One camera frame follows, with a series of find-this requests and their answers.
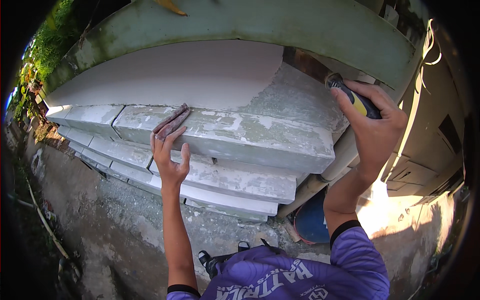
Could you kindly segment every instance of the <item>concrete ground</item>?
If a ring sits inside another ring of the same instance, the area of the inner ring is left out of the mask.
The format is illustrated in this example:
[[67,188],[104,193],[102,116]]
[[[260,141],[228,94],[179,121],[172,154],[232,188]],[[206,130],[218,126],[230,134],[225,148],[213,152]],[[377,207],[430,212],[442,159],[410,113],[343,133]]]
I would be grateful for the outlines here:
[[[58,216],[64,244],[80,254],[83,299],[166,297],[168,267],[159,196],[115,178],[104,179],[78,158],[31,138],[25,158]],[[415,292],[452,223],[453,201],[441,197],[431,205],[410,207],[407,214],[405,209],[415,201],[390,198],[359,211],[360,222],[385,260],[390,299],[407,299]],[[183,204],[181,210],[193,253],[232,253],[238,241],[257,246],[264,238],[292,256],[329,262],[328,244],[294,243],[282,220],[246,225]],[[208,275],[196,258],[194,262],[202,292]]]

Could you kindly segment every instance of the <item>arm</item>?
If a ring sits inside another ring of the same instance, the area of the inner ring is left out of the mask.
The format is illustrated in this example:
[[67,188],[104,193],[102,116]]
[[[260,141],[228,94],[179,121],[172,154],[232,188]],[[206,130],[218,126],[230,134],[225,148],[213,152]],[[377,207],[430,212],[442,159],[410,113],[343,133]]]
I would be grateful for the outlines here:
[[168,286],[186,285],[198,290],[193,268],[192,247],[180,211],[180,185],[190,171],[188,144],[181,148],[180,164],[170,159],[173,141],[187,128],[181,127],[162,142],[154,139],[153,158],[162,179],[163,240],[168,263]]
[[382,119],[373,120],[361,115],[342,90],[331,89],[355,133],[360,163],[337,181],[325,197],[324,213],[330,237],[343,223],[357,220],[355,209],[359,196],[376,180],[408,120],[379,86],[350,80],[344,82],[352,91],[369,98],[380,110]]

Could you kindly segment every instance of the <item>purple shirt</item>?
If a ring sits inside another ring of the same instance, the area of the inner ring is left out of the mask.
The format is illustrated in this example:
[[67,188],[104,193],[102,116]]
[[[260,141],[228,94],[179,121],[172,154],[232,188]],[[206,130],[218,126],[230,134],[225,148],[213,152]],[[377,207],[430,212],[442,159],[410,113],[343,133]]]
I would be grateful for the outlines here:
[[[218,275],[200,299],[386,299],[390,288],[385,263],[361,227],[334,241],[331,264],[275,254],[261,246],[217,264]],[[167,300],[199,298],[175,291]]]

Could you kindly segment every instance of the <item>person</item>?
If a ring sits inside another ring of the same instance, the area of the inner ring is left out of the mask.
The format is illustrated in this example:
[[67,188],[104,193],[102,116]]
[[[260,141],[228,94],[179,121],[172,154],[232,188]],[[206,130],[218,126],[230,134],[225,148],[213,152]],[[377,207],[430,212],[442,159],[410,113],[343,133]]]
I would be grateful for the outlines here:
[[353,91],[379,108],[382,119],[361,115],[338,88],[331,94],[355,133],[360,162],[338,180],[324,200],[324,215],[331,247],[331,264],[293,258],[283,250],[265,245],[212,258],[200,252],[211,281],[200,296],[193,268],[192,249],[180,212],[180,185],[190,165],[189,145],[181,148],[181,163],[170,159],[174,140],[186,129],[154,139],[153,157],[162,179],[163,235],[168,263],[168,300],[217,299],[386,299],[388,274],[379,252],[362,229],[355,208],[359,196],[376,180],[400,135],[407,117],[380,87],[345,80]]

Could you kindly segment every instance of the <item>blue bucket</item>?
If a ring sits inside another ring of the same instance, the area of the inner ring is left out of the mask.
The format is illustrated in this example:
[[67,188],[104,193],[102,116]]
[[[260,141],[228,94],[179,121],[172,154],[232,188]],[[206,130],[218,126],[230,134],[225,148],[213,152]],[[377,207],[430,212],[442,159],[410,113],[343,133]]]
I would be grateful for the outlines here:
[[324,214],[325,189],[302,205],[295,216],[295,229],[307,243],[329,243]]

